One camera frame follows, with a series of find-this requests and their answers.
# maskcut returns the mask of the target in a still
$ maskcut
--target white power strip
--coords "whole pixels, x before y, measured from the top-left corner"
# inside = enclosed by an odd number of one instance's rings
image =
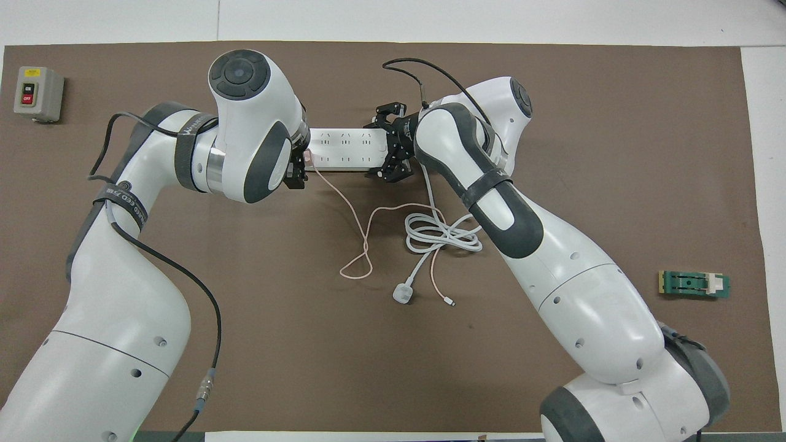
[[[367,171],[385,162],[387,137],[384,129],[317,128],[311,129],[308,149],[320,171]]]

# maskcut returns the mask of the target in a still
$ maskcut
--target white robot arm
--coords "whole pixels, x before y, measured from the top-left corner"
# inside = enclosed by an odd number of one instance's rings
[[[69,256],[66,309],[0,411],[3,442],[131,440],[180,359],[188,306],[112,222],[136,238],[165,186],[244,203],[261,200],[285,177],[302,188],[306,115],[278,66],[236,50],[213,63],[208,82],[217,127],[208,129],[214,116],[172,102],[144,119],[177,137],[135,127]],[[195,410],[209,393],[215,362]]]
[[[659,325],[600,247],[512,184],[526,91],[507,77],[468,92],[491,125],[465,95],[446,97],[421,115],[415,157],[445,177],[585,371],[542,403],[546,440],[677,442],[720,418],[729,387],[705,348]]]

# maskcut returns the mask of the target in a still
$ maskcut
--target gray switch box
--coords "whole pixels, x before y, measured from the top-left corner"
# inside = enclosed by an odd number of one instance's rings
[[[33,121],[54,123],[60,119],[63,102],[63,77],[49,68],[22,66],[17,77],[13,111]]]

